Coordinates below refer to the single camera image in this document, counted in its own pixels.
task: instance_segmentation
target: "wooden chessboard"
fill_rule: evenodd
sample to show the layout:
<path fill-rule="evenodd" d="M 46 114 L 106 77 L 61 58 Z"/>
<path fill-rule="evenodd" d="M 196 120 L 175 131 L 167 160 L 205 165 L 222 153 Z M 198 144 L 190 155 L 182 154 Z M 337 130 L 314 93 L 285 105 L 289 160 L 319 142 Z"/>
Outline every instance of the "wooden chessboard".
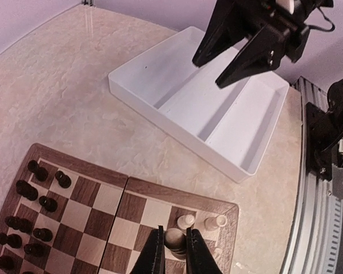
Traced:
<path fill-rule="evenodd" d="M 45 182 L 35 179 L 26 166 L 36 160 L 49 176 Z M 70 176 L 72 184 L 64 189 L 54 174 L 61 170 Z M 15 191 L 17 180 L 34 186 L 39 196 L 45 195 L 58 203 L 51 213 Z M 229 273 L 236 237 L 238 207 L 236 204 L 209 199 L 136 178 L 128 178 L 94 164 L 65 155 L 51 148 L 34 144 L 25 156 L 0 213 L 0 232 L 19 234 L 23 246 L 41 243 L 45 255 L 37 258 L 0 245 L 0 255 L 14 259 L 15 270 L 35 274 L 110 274 L 129 273 L 153 228 L 177 227 L 176 220 L 187 213 L 196 217 L 198 228 L 213 253 L 223 250 L 216 260 L 223 273 Z M 206 217 L 225 214 L 229 223 L 217 231 L 204 230 Z M 6 216 L 29 219 L 34 228 L 48 228 L 54 237 L 44 243 L 31 235 L 5 225 Z M 176 259 L 166 248 L 166 273 L 183 273 L 185 262 Z"/>

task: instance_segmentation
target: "chess piece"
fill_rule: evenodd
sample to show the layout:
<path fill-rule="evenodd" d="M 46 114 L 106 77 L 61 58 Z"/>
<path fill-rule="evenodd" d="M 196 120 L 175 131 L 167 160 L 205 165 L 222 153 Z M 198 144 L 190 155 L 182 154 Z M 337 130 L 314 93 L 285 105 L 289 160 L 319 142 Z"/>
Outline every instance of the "chess piece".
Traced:
<path fill-rule="evenodd" d="M 24 218 L 8 216 L 5 218 L 5 223 L 8 227 L 14 230 L 20 230 L 23 233 L 30 234 L 32 231 L 32 223 L 30 220 Z"/>
<path fill-rule="evenodd" d="M 21 248 L 22 238 L 17 234 L 6 235 L 5 233 L 0 232 L 0 244 L 8 244 L 12 248 Z"/>
<path fill-rule="evenodd" d="M 14 269 L 14 261 L 9 256 L 1 256 L 0 257 L 0 268 L 5 270 L 12 270 Z"/>
<path fill-rule="evenodd" d="M 40 244 L 26 244 L 24 246 L 25 254 L 32 255 L 34 257 L 42 257 L 45 254 L 45 249 Z"/>
<path fill-rule="evenodd" d="M 44 182 L 48 177 L 48 171 L 44 167 L 40 167 L 35 160 L 29 161 L 27 168 L 40 182 Z"/>
<path fill-rule="evenodd" d="M 205 220 L 205 228 L 207 231 L 214 231 L 228 224 L 228 218 L 225 215 L 210 217 Z"/>
<path fill-rule="evenodd" d="M 64 174 L 62 171 L 57 171 L 55 173 L 55 178 L 58 180 L 58 184 L 62 188 L 69 188 L 71 186 L 71 179 L 66 174 Z"/>
<path fill-rule="evenodd" d="M 42 241 L 51 241 L 53 238 L 51 230 L 47 228 L 36 228 L 33 231 L 33 236 Z"/>
<path fill-rule="evenodd" d="M 186 257 L 186 237 L 178 228 L 169 228 L 164 234 L 164 243 L 177 259 L 183 260 Z"/>
<path fill-rule="evenodd" d="M 183 215 L 178 218 L 177 224 L 180 229 L 187 229 L 194 224 L 195 220 L 192 214 Z"/>
<path fill-rule="evenodd" d="M 52 198 L 41 196 L 39 198 L 39 203 L 45 208 L 46 211 L 55 212 L 57 209 L 57 202 Z"/>
<path fill-rule="evenodd" d="M 35 201 L 38 198 L 38 191 L 24 180 L 17 181 L 17 194 L 22 195 L 30 201 Z"/>

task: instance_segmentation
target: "chess square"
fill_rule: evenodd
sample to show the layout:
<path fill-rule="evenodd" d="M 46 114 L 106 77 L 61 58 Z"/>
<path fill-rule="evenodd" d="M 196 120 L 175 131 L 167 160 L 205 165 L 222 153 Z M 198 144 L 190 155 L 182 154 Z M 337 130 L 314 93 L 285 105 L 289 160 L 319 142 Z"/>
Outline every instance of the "chess square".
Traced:
<path fill-rule="evenodd" d="M 74 257 L 52 248 L 45 270 L 52 274 L 69 274 L 73 267 Z"/>
<path fill-rule="evenodd" d="M 116 217 L 108 242 L 120 247 L 133 249 L 139 224 Z"/>
<path fill-rule="evenodd" d="M 107 243 L 101 268 L 115 273 L 126 273 L 131 250 Z"/>
<path fill-rule="evenodd" d="M 134 250 L 136 251 L 141 251 L 143 249 L 143 246 L 145 245 L 150 232 L 155 229 L 152 227 L 147 227 L 145 225 L 140 225 L 140 227 L 138 228 L 138 233 L 137 233 L 137 237 L 136 237 L 136 241 L 135 241 L 135 246 L 134 246 Z"/>
<path fill-rule="evenodd" d="M 196 211 L 180 208 L 180 207 L 175 207 L 172 206 L 170 211 L 170 216 L 169 216 L 169 221 L 167 223 L 167 229 L 169 228 L 179 228 L 177 224 L 177 220 L 179 217 L 183 215 L 188 215 L 191 214 L 194 217 L 196 216 Z"/>
<path fill-rule="evenodd" d="M 33 273 L 36 273 L 36 274 L 37 273 L 38 274 L 43 274 L 44 273 L 43 269 L 40 269 L 40 268 L 36 267 L 34 264 L 31 264 L 30 262 L 28 262 L 26 260 L 23 260 L 22 268 L 21 268 L 20 273 L 23 273 L 23 272 L 26 272 L 26 271 L 33 272 Z"/>
<path fill-rule="evenodd" d="M 57 172 L 57 170 L 58 170 L 58 167 L 54 167 L 54 166 L 52 166 L 51 164 L 49 164 L 49 163 L 45 163 L 45 162 L 43 162 L 43 161 L 39 161 L 38 162 L 38 164 L 39 164 L 39 166 L 40 167 L 44 167 L 46 170 L 47 170 L 47 172 L 48 172 L 48 177 L 47 177 L 47 179 L 44 181 L 44 182 L 40 182 L 40 181 L 38 181 L 36 178 L 35 178 L 35 176 L 34 176 L 34 174 L 31 176 L 31 181 L 33 182 L 33 183 L 35 183 L 35 184 L 37 184 L 37 185 L 39 185 L 39 186 L 41 186 L 41 187 L 44 187 L 44 188 L 46 188 L 46 189 L 50 189 L 50 187 L 51 187 L 51 184 L 52 184 L 52 181 L 53 181 L 53 179 L 55 178 L 55 173 Z"/>
<path fill-rule="evenodd" d="M 43 257 L 35 257 L 33 255 L 25 254 L 24 259 L 34 264 L 36 267 L 39 267 L 40 269 L 45 269 L 48 256 L 50 255 L 51 247 L 43 243 L 42 241 L 39 241 L 36 238 L 31 237 L 29 240 L 29 244 L 34 244 L 34 243 L 40 244 L 41 246 L 43 246 L 44 251 L 45 251 Z"/>
<path fill-rule="evenodd" d="M 49 191 L 46 195 L 48 198 L 52 198 L 57 202 L 57 209 L 55 212 L 46 211 L 44 207 L 41 208 L 41 214 L 54 219 L 56 221 L 61 221 L 63 212 L 65 211 L 68 198 L 60 196 L 52 191 Z"/>
<path fill-rule="evenodd" d="M 117 217 L 139 223 L 145 208 L 146 199 L 125 192 L 117 212 Z"/>
<path fill-rule="evenodd" d="M 111 185 L 101 184 L 93 208 L 115 215 L 123 190 Z"/>
<path fill-rule="evenodd" d="M 209 217 L 216 217 L 217 213 L 206 212 L 206 211 L 197 211 L 196 213 L 196 222 L 193 225 L 193 228 L 198 229 L 205 240 L 218 241 L 218 235 L 220 229 L 215 231 L 207 231 L 205 228 L 205 220 Z"/>
<path fill-rule="evenodd" d="M 14 269 L 21 269 L 23 264 L 23 258 L 19 257 L 18 255 L 12 253 L 12 251 L 8 250 L 6 247 L 4 247 L 4 251 L 2 256 L 9 256 L 12 258 L 14 262 Z"/>
<path fill-rule="evenodd" d="M 83 233 L 80 231 L 60 224 L 53 247 L 75 257 L 81 242 L 82 234 Z"/>
<path fill-rule="evenodd" d="M 46 196 L 48 193 L 48 190 L 45 189 L 44 187 L 38 186 L 34 183 L 29 183 L 31 186 L 35 187 L 35 189 L 37 189 L 38 191 L 38 197 L 41 196 Z M 35 201 L 30 201 L 27 198 L 24 198 L 23 196 L 21 196 L 21 199 L 19 201 L 20 204 L 24 204 L 25 206 L 33 209 L 36 212 L 40 212 L 42 209 L 42 206 L 39 204 L 38 199 Z"/>
<path fill-rule="evenodd" d="M 37 217 L 38 217 L 38 212 L 29 208 L 25 204 L 20 204 L 16 216 L 20 217 L 20 218 L 27 219 L 32 224 L 34 224 Z"/>
<path fill-rule="evenodd" d="M 183 274 L 185 268 L 184 261 L 175 261 L 165 259 L 165 273 L 166 274 Z"/>
<path fill-rule="evenodd" d="M 92 265 L 100 265 L 106 241 L 83 234 L 76 258 Z"/>
<path fill-rule="evenodd" d="M 52 234 L 53 234 L 53 238 L 51 241 L 46 242 L 46 244 L 48 244 L 49 246 L 52 246 L 55 240 L 55 236 L 57 234 L 58 231 L 58 227 L 59 227 L 59 222 L 48 218 L 45 215 L 39 214 L 37 221 L 35 222 L 35 226 L 34 228 L 47 228 L 49 230 L 51 230 Z"/>
<path fill-rule="evenodd" d="M 98 267 L 84 261 L 75 259 L 71 274 L 97 274 Z"/>
<path fill-rule="evenodd" d="M 62 215 L 61 223 L 83 232 L 91 207 L 69 200 Z"/>
<path fill-rule="evenodd" d="M 12 253 L 18 255 L 19 257 L 21 258 L 24 258 L 24 245 L 26 245 L 27 243 L 29 243 L 29 240 L 30 240 L 30 235 L 26 234 L 26 233 L 23 233 L 19 230 L 13 230 L 12 228 L 9 228 L 9 230 L 7 231 L 7 234 L 10 235 L 10 234 L 17 234 L 19 235 L 21 238 L 22 238 L 22 247 L 21 248 L 12 248 L 10 247 L 9 245 L 6 245 L 5 247 L 12 251 Z"/>
<path fill-rule="evenodd" d="M 113 215 L 92 208 L 84 232 L 106 241 L 112 228 L 113 219 Z"/>
<path fill-rule="evenodd" d="M 92 207 L 100 186 L 99 183 L 79 177 L 70 199 Z"/>
<path fill-rule="evenodd" d="M 158 228 L 167 227 L 172 206 L 159 201 L 148 199 L 142 214 L 141 224 Z"/>
<path fill-rule="evenodd" d="M 126 274 L 131 273 L 132 268 L 134 267 L 138 257 L 139 257 L 140 252 L 132 250 L 131 251 L 131 256 L 130 256 L 130 260 L 128 262 L 128 266 L 127 266 L 127 271 Z"/>
<path fill-rule="evenodd" d="M 59 184 L 58 184 L 58 180 L 56 178 L 53 179 L 51 187 L 50 187 L 50 191 L 57 193 L 63 197 L 66 198 L 70 198 L 73 190 L 75 188 L 76 182 L 79 178 L 78 175 L 71 173 L 68 170 L 64 170 L 62 168 L 59 168 L 58 170 L 62 171 L 65 175 L 67 175 L 68 177 L 70 177 L 71 179 L 71 185 L 69 188 L 62 188 Z"/>
<path fill-rule="evenodd" d="M 118 274 L 118 273 L 100 268 L 98 274 Z"/>

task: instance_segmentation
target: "marble table surface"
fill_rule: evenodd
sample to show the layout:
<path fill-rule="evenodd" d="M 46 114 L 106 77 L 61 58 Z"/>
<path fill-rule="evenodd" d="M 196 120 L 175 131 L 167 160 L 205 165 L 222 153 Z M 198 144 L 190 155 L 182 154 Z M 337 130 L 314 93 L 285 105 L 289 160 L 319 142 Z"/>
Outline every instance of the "marble table surface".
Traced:
<path fill-rule="evenodd" d="M 32 143 L 240 208 L 232 273 L 279 273 L 293 220 L 301 96 L 290 89 L 256 176 L 235 184 L 109 93 L 107 75 L 175 31 L 77 6 L 0 55 L 0 209 Z"/>

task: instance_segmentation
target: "black chess piece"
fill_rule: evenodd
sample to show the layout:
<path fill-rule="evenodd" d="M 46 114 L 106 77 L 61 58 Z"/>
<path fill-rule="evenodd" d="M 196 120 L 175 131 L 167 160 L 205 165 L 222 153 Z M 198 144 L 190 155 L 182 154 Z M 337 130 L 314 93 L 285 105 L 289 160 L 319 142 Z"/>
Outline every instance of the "black chess piece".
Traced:
<path fill-rule="evenodd" d="M 55 173 L 55 178 L 58 180 L 58 184 L 62 188 L 69 188 L 71 186 L 71 179 L 61 170 Z"/>
<path fill-rule="evenodd" d="M 35 160 L 29 161 L 27 168 L 40 182 L 44 182 L 48 178 L 48 171 L 44 167 L 40 167 Z"/>
<path fill-rule="evenodd" d="M 41 244 L 26 244 L 24 252 L 34 257 L 42 257 L 45 254 L 45 249 Z"/>
<path fill-rule="evenodd" d="M 0 257 L 0 268 L 5 270 L 12 270 L 14 269 L 14 261 L 9 256 L 1 256 Z"/>
<path fill-rule="evenodd" d="M 53 234 L 48 228 L 36 228 L 33 231 L 33 236 L 42 241 L 51 241 Z"/>
<path fill-rule="evenodd" d="M 41 196 L 39 198 L 39 203 L 45 208 L 46 211 L 55 212 L 57 209 L 57 202 L 52 198 Z"/>
<path fill-rule="evenodd" d="M 12 248 L 21 248 L 22 238 L 17 234 L 6 235 L 5 233 L 0 232 L 0 244 L 8 244 Z"/>
<path fill-rule="evenodd" d="M 8 216 L 5 218 L 5 223 L 8 227 L 14 230 L 20 230 L 23 233 L 30 234 L 32 231 L 32 223 L 30 220 L 19 218 L 16 216 Z"/>
<path fill-rule="evenodd" d="M 22 195 L 30 201 L 35 201 L 38 198 L 38 190 L 32 187 L 29 183 L 24 180 L 19 180 L 16 183 L 17 194 Z"/>

